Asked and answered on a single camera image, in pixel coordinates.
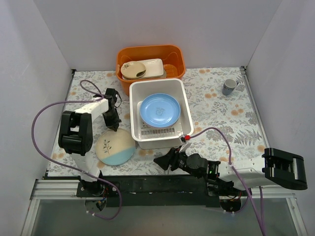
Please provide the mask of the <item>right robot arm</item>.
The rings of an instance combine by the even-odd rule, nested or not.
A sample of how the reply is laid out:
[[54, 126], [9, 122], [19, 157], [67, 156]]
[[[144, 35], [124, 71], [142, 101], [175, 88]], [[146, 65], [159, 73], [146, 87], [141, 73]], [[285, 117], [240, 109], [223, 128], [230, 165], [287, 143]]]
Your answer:
[[181, 169], [206, 181], [211, 191], [234, 195], [239, 190], [279, 185], [290, 190], [306, 190], [307, 178], [302, 156], [275, 148], [266, 148], [261, 158], [247, 161], [210, 161], [198, 153], [187, 155], [180, 148], [171, 148], [154, 162], [164, 170]]

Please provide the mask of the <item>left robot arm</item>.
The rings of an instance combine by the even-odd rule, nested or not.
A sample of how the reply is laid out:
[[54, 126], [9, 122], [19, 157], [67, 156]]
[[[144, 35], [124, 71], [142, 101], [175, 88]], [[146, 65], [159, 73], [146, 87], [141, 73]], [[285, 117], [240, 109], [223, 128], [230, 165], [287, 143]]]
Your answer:
[[104, 193], [105, 184], [90, 177], [90, 175], [102, 177], [92, 154], [93, 121], [102, 116], [106, 127], [114, 132], [117, 132], [121, 122], [115, 106], [120, 97], [119, 93], [113, 88], [108, 88], [103, 96], [101, 98], [95, 95], [95, 102], [75, 111], [64, 111], [58, 139], [59, 147], [63, 148], [74, 160], [77, 168], [83, 171], [78, 178], [84, 190], [95, 197]]

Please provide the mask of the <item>light blue plate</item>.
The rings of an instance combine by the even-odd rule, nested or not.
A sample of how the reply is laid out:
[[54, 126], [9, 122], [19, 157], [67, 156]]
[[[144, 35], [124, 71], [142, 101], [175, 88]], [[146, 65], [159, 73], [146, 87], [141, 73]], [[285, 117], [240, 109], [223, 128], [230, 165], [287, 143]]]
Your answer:
[[98, 159], [106, 165], [117, 166], [127, 162], [136, 150], [131, 134], [121, 128], [107, 131], [95, 144]]

